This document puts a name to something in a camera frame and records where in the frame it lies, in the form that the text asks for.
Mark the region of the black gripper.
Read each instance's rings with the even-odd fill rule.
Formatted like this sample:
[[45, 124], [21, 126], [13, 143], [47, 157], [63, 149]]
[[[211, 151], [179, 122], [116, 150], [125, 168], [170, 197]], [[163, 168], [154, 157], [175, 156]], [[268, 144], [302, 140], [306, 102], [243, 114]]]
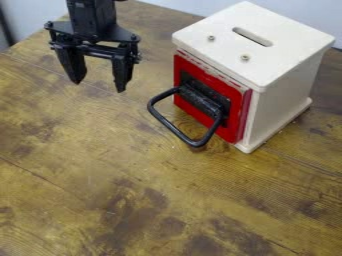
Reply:
[[[116, 91], [121, 93], [132, 78], [133, 64], [140, 61], [140, 37], [119, 26], [116, 1], [124, 0], [65, 0], [69, 19], [48, 21], [44, 28], [51, 33], [52, 42], [57, 41], [57, 34], [64, 34], [75, 41], [120, 43], [111, 63]], [[55, 52], [69, 80], [79, 84], [87, 74], [83, 53], [73, 47], [55, 47]]]

